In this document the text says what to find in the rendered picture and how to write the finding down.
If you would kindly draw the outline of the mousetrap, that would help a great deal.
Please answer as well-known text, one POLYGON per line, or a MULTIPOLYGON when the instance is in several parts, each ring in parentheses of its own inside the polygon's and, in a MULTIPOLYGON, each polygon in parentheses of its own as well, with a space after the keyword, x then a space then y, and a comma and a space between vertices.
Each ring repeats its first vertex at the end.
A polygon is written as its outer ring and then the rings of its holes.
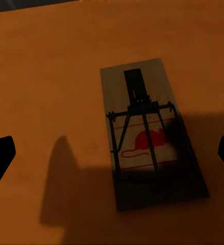
POLYGON ((117 212, 208 199, 161 58, 100 75, 117 212))

